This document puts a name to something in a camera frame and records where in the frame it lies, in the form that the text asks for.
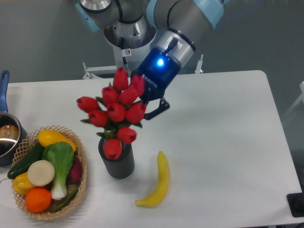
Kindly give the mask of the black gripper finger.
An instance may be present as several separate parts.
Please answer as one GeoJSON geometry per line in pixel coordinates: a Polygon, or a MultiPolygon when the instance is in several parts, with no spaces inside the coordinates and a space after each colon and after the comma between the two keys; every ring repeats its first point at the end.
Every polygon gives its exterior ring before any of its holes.
{"type": "Polygon", "coordinates": [[[160,99],[159,106],[153,110],[150,113],[146,113],[144,115],[145,120],[151,120],[158,115],[162,114],[163,112],[167,111],[170,108],[170,104],[167,102],[167,100],[163,97],[160,99]]]}

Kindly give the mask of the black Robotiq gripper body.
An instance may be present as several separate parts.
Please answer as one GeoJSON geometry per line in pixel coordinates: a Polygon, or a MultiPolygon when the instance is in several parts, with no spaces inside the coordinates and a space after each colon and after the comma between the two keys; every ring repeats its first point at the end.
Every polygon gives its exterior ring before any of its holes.
{"type": "Polygon", "coordinates": [[[144,78],[145,90],[140,98],[149,102],[162,98],[168,85],[180,71],[180,65],[173,58],[166,56],[158,48],[153,48],[131,77],[139,75],[144,78]]]}

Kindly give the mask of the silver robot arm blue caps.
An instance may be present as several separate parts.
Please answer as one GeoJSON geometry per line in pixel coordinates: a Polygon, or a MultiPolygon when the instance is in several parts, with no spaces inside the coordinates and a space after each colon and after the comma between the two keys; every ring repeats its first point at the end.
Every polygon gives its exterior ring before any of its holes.
{"type": "Polygon", "coordinates": [[[150,120],[170,106],[165,90],[224,14],[223,0],[79,0],[75,8],[91,31],[101,30],[116,67],[145,80],[141,99],[159,100],[150,120]]]}

